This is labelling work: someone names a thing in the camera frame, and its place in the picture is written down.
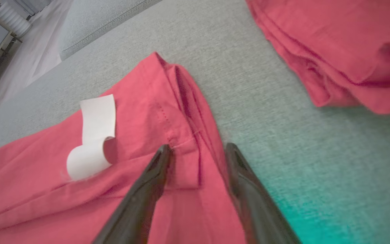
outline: stitching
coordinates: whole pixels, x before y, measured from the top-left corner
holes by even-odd
[[[136,6],[136,5],[140,4],[140,3],[142,3],[143,1],[144,1],[144,0],[141,0],[141,1],[137,2],[137,3],[135,3],[134,5],[130,6],[129,8],[127,8],[127,9],[121,11],[117,16],[123,14],[124,11],[127,11],[127,10],[129,10],[129,9],[132,9],[133,6]],[[96,29],[94,29],[94,30],[93,30],[92,32],[90,32],[89,34],[86,34],[85,36],[81,37],[81,39],[84,39],[85,37],[87,37],[87,36],[90,35],[91,33],[97,31],[98,29],[102,28],[103,26],[107,25],[108,23],[110,23],[110,22],[113,21],[113,20],[114,20],[114,17],[110,18],[109,20],[105,21],[105,23],[103,23],[101,26],[99,26],[99,27],[97,27]]]
[[[152,58],[152,55],[148,56],[145,60],[147,59],[151,59]],[[171,128],[171,122],[169,121],[169,119],[167,118],[166,116],[166,113],[164,112],[164,109],[163,107],[160,105],[160,103],[158,102],[156,96],[154,94],[152,94],[151,92],[151,87],[153,86],[152,83],[153,83],[153,80],[152,79],[145,79],[145,73],[147,71],[147,68],[145,67],[144,65],[144,60],[142,60],[139,65],[142,65],[142,71],[139,72],[139,74],[141,75],[142,77],[142,80],[144,81],[144,84],[147,85],[146,87],[146,91],[148,91],[149,95],[154,99],[154,103],[155,105],[157,106],[157,108],[160,110],[160,111],[157,111],[157,118],[158,118],[158,122],[159,122],[159,125],[163,128],[164,130],[164,136],[167,138],[167,141],[168,141],[168,144],[169,146],[172,148],[173,145],[172,145],[172,137],[169,137],[168,136],[168,131],[169,129]],[[165,118],[165,121],[164,122],[161,122],[160,119],[160,114],[164,116]]]
[[[195,138],[195,135],[197,135],[197,134],[199,134],[200,133],[200,131],[198,130],[198,131],[196,131],[196,132],[193,132],[192,133],[192,138],[190,138],[190,139],[187,139],[187,140],[185,140],[184,142],[180,142],[179,144],[177,144],[177,145],[173,145],[172,146],[172,149],[178,149],[179,147],[181,147],[183,144],[186,144],[186,143],[188,143],[188,142],[191,142],[191,141],[196,141],[196,138]]]
[[[83,36],[83,37],[81,38],[81,39],[82,39],[81,41],[79,41],[79,42],[77,42],[77,43],[74,42],[74,43],[70,44],[69,46],[72,46],[72,45],[74,45],[74,46],[69,47],[69,48],[63,50],[62,53],[64,54],[64,53],[66,53],[66,52],[72,50],[73,48],[76,48],[76,47],[79,46],[80,44],[82,44],[82,43],[86,42],[87,40],[91,39],[92,37],[96,36],[96,34],[100,33],[100,31],[105,30],[106,28],[108,28],[108,27],[109,27],[110,25],[112,25],[113,23],[115,23],[115,22],[117,22],[118,20],[124,18],[125,16],[127,16],[127,15],[130,14],[131,12],[133,12],[133,11],[135,11],[135,10],[141,8],[142,6],[146,5],[147,3],[151,2],[151,1],[152,1],[152,0],[147,0],[147,1],[144,1],[143,3],[142,3],[142,1],[139,1],[138,3],[135,3],[134,5],[131,6],[131,8],[132,8],[133,6],[135,6],[135,5],[138,5],[138,4],[139,4],[139,5],[138,5],[137,7],[135,7],[135,8],[132,8],[130,11],[125,12],[123,15],[121,15],[120,17],[118,17],[118,18],[116,18],[116,19],[114,19],[114,20],[112,20],[112,19],[111,19],[111,20],[108,20],[107,22],[105,22],[104,24],[102,24],[101,26],[99,26],[98,28],[96,28],[94,31],[92,31],[92,32],[90,32],[89,34],[86,34],[85,36]]]

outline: fabric fold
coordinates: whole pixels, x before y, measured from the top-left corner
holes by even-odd
[[[314,105],[390,113],[390,2],[246,2]]]
[[[149,243],[244,243],[221,171],[222,142],[189,73],[153,53],[102,96],[109,94],[115,163],[97,175],[71,181],[65,168],[82,144],[80,111],[0,148],[0,243],[90,243],[163,144],[176,163]]]

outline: white paper tag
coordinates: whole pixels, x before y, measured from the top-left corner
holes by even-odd
[[[104,142],[115,137],[113,95],[81,101],[82,145],[67,157],[67,173],[77,181],[93,176],[111,164],[104,154]]]

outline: folded red fabric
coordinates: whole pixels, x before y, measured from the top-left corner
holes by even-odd
[[[316,106],[390,113],[390,1],[246,2]]]
[[[81,111],[0,148],[0,243],[91,243],[150,162],[169,144],[175,168],[156,204],[149,243],[244,243],[222,174],[223,145],[188,72],[153,53],[113,94],[113,165],[70,181],[66,159],[82,144]]]

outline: sofa cushion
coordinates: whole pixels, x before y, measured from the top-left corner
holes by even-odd
[[[315,108],[242,0],[163,0],[117,26],[1,105],[0,146],[62,121],[153,51],[190,72],[303,243],[390,243],[390,116]]]
[[[62,60],[161,0],[74,0],[59,36]]]

